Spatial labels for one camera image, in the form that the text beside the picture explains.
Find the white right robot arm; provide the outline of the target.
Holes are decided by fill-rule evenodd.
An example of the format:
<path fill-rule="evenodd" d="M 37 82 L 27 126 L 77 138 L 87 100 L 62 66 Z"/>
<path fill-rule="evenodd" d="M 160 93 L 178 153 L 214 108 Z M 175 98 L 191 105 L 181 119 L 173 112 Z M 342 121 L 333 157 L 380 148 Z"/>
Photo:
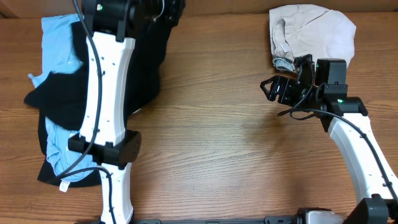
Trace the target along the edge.
<path fill-rule="evenodd" d="M 348 96 L 346 61 L 311 55 L 294 60 L 296 79 L 275 75 L 261 82 L 269 101 L 289 108 L 279 116 L 305 112 L 318 118 L 337 145 L 351 176 L 357 204 L 346 217 L 326 208 L 300 208 L 293 216 L 265 223 L 397 223 L 397 176 L 373 135 L 368 111 L 359 97 Z"/>

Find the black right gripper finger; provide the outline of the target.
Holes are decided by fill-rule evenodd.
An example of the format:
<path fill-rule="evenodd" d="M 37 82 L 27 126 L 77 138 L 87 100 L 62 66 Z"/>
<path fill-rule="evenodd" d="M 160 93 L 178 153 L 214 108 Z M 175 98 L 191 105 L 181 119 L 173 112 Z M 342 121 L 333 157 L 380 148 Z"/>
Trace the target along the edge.
<path fill-rule="evenodd" d="M 261 85 L 268 85 L 268 84 L 277 83 L 279 81 L 279 78 L 280 78 L 280 75 L 274 75 L 273 77 L 261 82 Z"/>
<path fill-rule="evenodd" d="M 276 85 L 273 81 L 263 81 L 260 84 L 261 90 L 264 92 L 269 101 L 275 101 L 277 96 Z"/>

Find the black shirt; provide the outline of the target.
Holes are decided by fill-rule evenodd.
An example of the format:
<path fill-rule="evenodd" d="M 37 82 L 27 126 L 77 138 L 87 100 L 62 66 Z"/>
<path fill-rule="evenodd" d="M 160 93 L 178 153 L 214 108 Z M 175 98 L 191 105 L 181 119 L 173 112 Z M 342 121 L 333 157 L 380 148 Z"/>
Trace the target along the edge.
<path fill-rule="evenodd" d="M 55 124 L 79 130 L 88 89 L 86 34 L 76 14 L 44 17 L 41 23 L 42 74 L 30 77 L 35 89 L 24 102 L 38 108 L 43 117 Z M 159 67 L 166 56 L 171 30 L 161 17 L 136 40 L 126 78 L 125 117 L 159 94 Z"/>

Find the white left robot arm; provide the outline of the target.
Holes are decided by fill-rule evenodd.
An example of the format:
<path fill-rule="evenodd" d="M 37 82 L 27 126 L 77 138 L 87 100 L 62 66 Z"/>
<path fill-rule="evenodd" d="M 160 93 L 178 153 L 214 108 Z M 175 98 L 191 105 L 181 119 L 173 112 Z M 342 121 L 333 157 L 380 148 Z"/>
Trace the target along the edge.
<path fill-rule="evenodd" d="M 77 10 L 88 45 L 86 109 L 71 151 L 91 156 L 101 178 L 103 211 L 99 223 L 133 223 L 130 173 L 141 134 L 128 130 L 124 106 L 127 75 L 136 39 L 152 22 L 178 24 L 185 1 L 83 1 Z"/>

